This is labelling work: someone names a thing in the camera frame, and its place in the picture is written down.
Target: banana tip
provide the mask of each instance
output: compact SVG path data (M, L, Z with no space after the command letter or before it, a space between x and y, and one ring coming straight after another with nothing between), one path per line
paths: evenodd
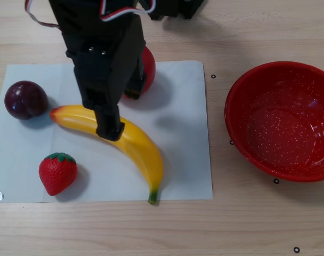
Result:
M57 112L58 112L61 108L62 108L62 106L57 107L57 108L53 108L53 109L51 110L51 112L50 112L50 118L51 118L54 122L56 122L56 114L57 114Z
M149 195L149 204L156 205L157 204L157 190L153 190Z

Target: plastic banana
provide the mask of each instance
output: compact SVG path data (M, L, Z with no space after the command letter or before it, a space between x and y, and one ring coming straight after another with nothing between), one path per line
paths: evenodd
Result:
M63 127L98 137L95 114L82 105L55 108L51 110L50 116L53 121ZM125 123L120 139L115 142L103 140L116 146L132 159L150 187L149 203L156 204L158 188L164 175L161 154L155 143L138 126L124 118L120 120Z

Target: plum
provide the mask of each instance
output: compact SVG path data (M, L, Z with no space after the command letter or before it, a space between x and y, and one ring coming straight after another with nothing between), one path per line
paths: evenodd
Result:
M38 84L31 81L19 81L7 90L4 104L13 117L28 120L47 111L48 98Z

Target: white paper sheet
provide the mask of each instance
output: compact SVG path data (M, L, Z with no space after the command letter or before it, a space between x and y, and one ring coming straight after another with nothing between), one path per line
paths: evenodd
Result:
M0 190L3 202L147 200L149 188L131 160L106 142L55 125L47 115L11 117L6 90L20 80L44 88L52 107L80 104L73 65L9 66L0 97ZM203 66L198 61L157 63L154 84L138 101L123 99L120 114L158 145L165 162L160 199L212 199ZM41 160L65 152L78 163L76 181L51 197L39 176Z

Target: wooden table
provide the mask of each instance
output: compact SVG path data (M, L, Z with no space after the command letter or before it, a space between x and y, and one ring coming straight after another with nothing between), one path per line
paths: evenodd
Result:
M0 1L0 91L7 64L69 61L60 32L23 2ZM54 20L47 0L33 12ZM229 144L223 114L229 88L257 65L324 70L324 0L208 0L192 20L142 20L157 61L204 63L214 200L1 204L0 255L324 255L324 182L273 183Z

